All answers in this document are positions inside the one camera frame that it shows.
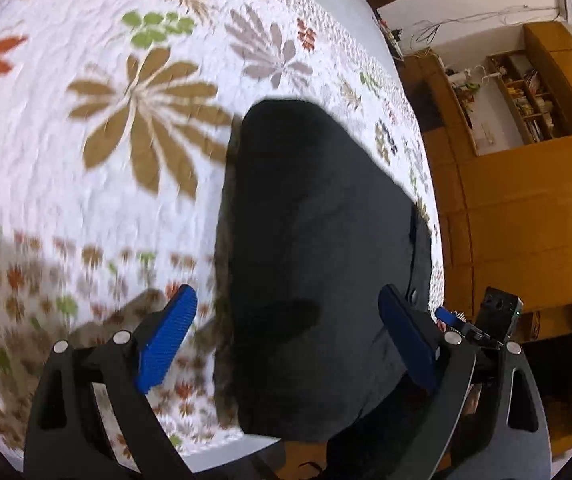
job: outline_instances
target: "bedspread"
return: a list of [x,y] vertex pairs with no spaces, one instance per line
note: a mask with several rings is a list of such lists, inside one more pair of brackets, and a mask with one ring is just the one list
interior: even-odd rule
[[[148,400],[182,455],[240,438],[223,351],[214,380],[230,336],[220,208],[231,125],[266,96],[322,105],[416,202],[439,306],[440,231],[413,111],[313,0],[0,0],[6,456],[22,456],[55,341],[92,345],[132,329],[181,283],[196,289],[198,315]],[[116,455],[134,466],[106,391],[96,393]]]

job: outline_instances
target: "black cloth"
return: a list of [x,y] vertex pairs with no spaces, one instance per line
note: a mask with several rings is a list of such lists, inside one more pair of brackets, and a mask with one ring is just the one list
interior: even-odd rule
[[428,308],[431,237],[413,202],[321,108],[242,122],[230,300],[246,433],[320,442],[371,412],[404,365],[378,315],[393,283]]

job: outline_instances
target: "electrical wire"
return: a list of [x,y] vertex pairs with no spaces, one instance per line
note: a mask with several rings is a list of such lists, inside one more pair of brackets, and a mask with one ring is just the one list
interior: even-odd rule
[[442,20],[438,23],[430,22],[429,20],[421,20],[419,22],[413,23],[411,28],[415,28],[417,26],[421,26],[421,29],[418,30],[415,34],[412,35],[410,40],[410,48],[413,51],[413,55],[419,54],[416,49],[413,48],[415,45],[417,48],[427,48],[431,46],[432,42],[437,36],[440,28],[443,25],[447,25],[449,23],[478,23],[483,22],[485,20],[491,20],[493,18],[499,18],[503,25],[507,26],[515,26],[515,25],[523,25],[524,23],[529,23],[533,21],[537,21],[540,18],[535,17],[529,20],[523,20],[521,22],[516,23],[509,23],[508,16],[512,14],[523,14],[524,12],[541,12],[544,10],[556,10],[557,16],[554,18],[556,20],[560,17],[561,11],[559,7],[531,7],[528,5],[520,5],[520,6],[511,6],[506,7],[502,10],[492,11],[492,12],[478,12],[477,14],[471,14],[469,16],[464,16],[463,18],[455,18],[455,19],[448,19]]

